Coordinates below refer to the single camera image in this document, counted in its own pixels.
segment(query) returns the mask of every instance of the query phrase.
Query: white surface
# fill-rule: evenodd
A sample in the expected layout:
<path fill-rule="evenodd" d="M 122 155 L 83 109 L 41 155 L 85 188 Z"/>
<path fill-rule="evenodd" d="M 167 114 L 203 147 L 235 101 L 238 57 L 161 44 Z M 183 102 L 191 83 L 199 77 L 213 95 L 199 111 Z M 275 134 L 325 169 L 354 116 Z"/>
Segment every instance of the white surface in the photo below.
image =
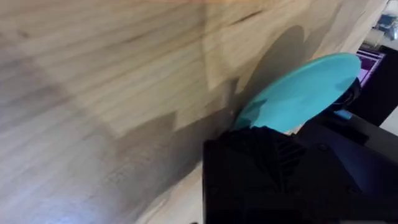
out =
<path fill-rule="evenodd" d="M 398 136 L 398 108 L 380 125 L 380 128 Z"/>

